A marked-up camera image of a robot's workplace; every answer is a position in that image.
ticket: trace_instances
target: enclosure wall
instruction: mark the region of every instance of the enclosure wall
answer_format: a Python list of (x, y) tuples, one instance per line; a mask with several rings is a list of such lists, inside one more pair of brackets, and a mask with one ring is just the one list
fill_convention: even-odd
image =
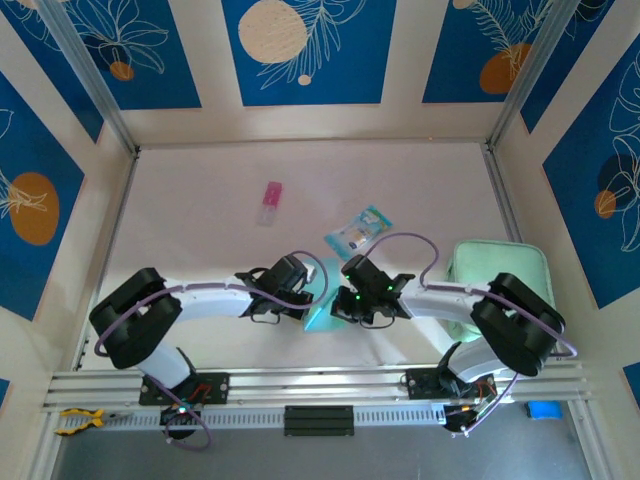
[(0, 170), (11, 185), (0, 186), (0, 476), (17, 479), (36, 453), (51, 372), (69, 367), (131, 157), (106, 126), (92, 141), (2, 15), (0, 44)]
[[(327, 99), (324, 105), (273, 107), (243, 106), (229, 41), (232, 30), (238, 27), (237, 24), (235, 27), (225, 24), (224, 2), (170, 3), (202, 108), (125, 111), (128, 125), (143, 145), (332, 137), (485, 137), (501, 108), (499, 102), (422, 103), (447, 10), (444, 1), (397, 2), (382, 99), (378, 104), (332, 105)], [(252, 2), (241, 3), (248, 7)], [(358, 17), (354, 18), (356, 26), (357, 21)], [(342, 51), (332, 52), (334, 58), (326, 68), (330, 67), (330, 62), (340, 61), (340, 55), (365, 53), (351, 53), (348, 38), (342, 41)], [(375, 49), (377, 45), (372, 44), (371, 48)], [(322, 70), (316, 73), (318, 81), (323, 73)], [(348, 76), (334, 78), (336, 83), (327, 88), (341, 89), (344, 85), (340, 82), (371, 81)], [(279, 88), (279, 85), (268, 88)], [(361, 84), (358, 88), (367, 88), (367, 85)]]
[[(640, 102), (631, 99), (640, 99), (639, 34), (637, 2), (616, 0), (540, 123), (529, 134), (518, 118), (496, 152), (524, 240), (548, 256), (558, 309), (592, 374), (620, 478), (640, 470), (640, 415), (623, 375), (640, 361), (637, 199), (630, 198), (638, 192), (633, 111)], [(616, 101), (631, 117), (611, 113)]]

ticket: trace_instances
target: wall poster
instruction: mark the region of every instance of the wall poster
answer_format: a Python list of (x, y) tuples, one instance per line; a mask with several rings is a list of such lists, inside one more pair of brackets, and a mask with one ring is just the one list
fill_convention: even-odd
[(532, 132), (580, 58), (614, 0), (582, 0), (553, 50), (520, 114)]
[(598, 306), (640, 287), (640, 37), (544, 170)]
[(222, 0), (245, 107), (380, 103), (396, 0)]
[(84, 174), (0, 74), (0, 306), (33, 320)]
[[(502, 102), (554, 1), (451, 0), (423, 103)], [(582, 1), (563, 35), (562, 53), (548, 70), (553, 79), (542, 79), (543, 86), (555, 90), (548, 101), (549, 92), (537, 93), (538, 102), (551, 101), (612, 1)], [(557, 76), (562, 78), (555, 86)]]
[[(201, 107), (167, 0), (61, 5), (122, 110)], [(61, 67), (66, 61), (33, 2), (0, 0), (0, 7), (56, 88), (64, 89), (70, 67)]]

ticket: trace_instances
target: white floor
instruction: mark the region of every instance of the white floor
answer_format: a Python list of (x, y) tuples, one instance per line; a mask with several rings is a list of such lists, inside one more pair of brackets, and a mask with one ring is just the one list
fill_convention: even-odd
[[(282, 182), (284, 191), (274, 224), (260, 227), (270, 180)], [(210, 280), (269, 267), (295, 249), (333, 256), (323, 236), (370, 204), (394, 222), (394, 231), (421, 233), (439, 245), (433, 279), (443, 277), (458, 241), (506, 239), (477, 144), (324, 141), (145, 150), (101, 297), (147, 266), (164, 276)], [(390, 274), (418, 273), (431, 258), (416, 239), (392, 240), (372, 255)], [(377, 332), (349, 326), (303, 333), (289, 320), (269, 326), (205, 318), (174, 326), (166, 341), (200, 368), (431, 363), (451, 344), (437, 322), (403, 319)], [(112, 366), (90, 348), (83, 368)]]

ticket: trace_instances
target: beige circle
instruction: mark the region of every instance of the beige circle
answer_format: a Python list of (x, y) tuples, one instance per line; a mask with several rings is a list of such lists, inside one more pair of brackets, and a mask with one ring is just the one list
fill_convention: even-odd
[(453, 0), (453, 6), (458, 10), (469, 8), (474, 3), (476, 3), (476, 0)]
[(298, 83), (303, 87), (311, 84), (311, 77), (309, 75), (300, 75), (298, 77)]
[(302, 17), (281, 0), (260, 0), (238, 24), (242, 47), (257, 62), (282, 63), (298, 55), (307, 44)]
[[(17, 2), (27, 8), (30, 9), (34, 9), (36, 8), (35, 3), (33, 3), (34, 0), (17, 0)], [(69, 0), (58, 0), (58, 3), (62, 3), (62, 2), (68, 2)]]

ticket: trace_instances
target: black clamp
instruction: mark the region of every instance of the black clamp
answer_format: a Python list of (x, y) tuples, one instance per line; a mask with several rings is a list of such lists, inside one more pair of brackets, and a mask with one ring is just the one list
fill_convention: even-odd
[[(247, 287), (268, 293), (278, 300), (287, 303), (306, 305), (313, 300), (311, 293), (302, 291), (306, 283), (307, 269), (304, 264), (293, 255), (282, 257), (269, 269), (254, 268), (248, 272), (236, 273), (235, 276), (242, 280)], [(295, 287), (299, 284), (302, 285), (302, 287), (299, 291), (295, 291)], [(251, 298), (251, 304), (240, 316), (251, 317), (254, 322), (256, 322), (253, 318), (255, 315), (264, 315), (269, 312), (277, 315), (278, 320), (276, 322), (266, 323), (279, 323), (280, 315), (287, 315), (288, 317), (302, 320), (308, 312), (308, 309), (295, 309), (282, 306), (255, 293), (251, 293)]]
[[(189, 376), (171, 389), (176, 397), (189, 405), (225, 405), (229, 397), (230, 375), (227, 372), (197, 372), (191, 360), (178, 348), (180, 355), (189, 366)], [(148, 376), (142, 378), (140, 405), (173, 405), (169, 398)]]
[(484, 390), (478, 384), (493, 384), (493, 375), (486, 375), (474, 383), (465, 383), (449, 369), (449, 360), (460, 342), (453, 344), (436, 368), (409, 368), (402, 379), (410, 400), (474, 399)]
[(415, 275), (401, 273), (393, 280), (364, 255), (356, 255), (342, 267), (342, 274), (355, 288), (340, 287), (331, 304), (331, 315), (350, 323), (373, 324), (375, 313), (389, 318), (411, 318), (400, 305), (404, 286)]
[[(489, 286), (491, 293), (539, 318), (559, 335), (564, 331), (564, 318), (515, 275), (500, 273)], [(500, 361), (522, 375), (538, 375), (556, 344), (536, 323), (491, 298), (476, 303), (471, 318)]]
[[(155, 268), (143, 268), (100, 302), (89, 314), (89, 321), (102, 335), (136, 303), (165, 289), (164, 278)], [(129, 368), (153, 353), (173, 322), (182, 312), (180, 300), (162, 295), (137, 311), (105, 340), (104, 347), (118, 368)]]

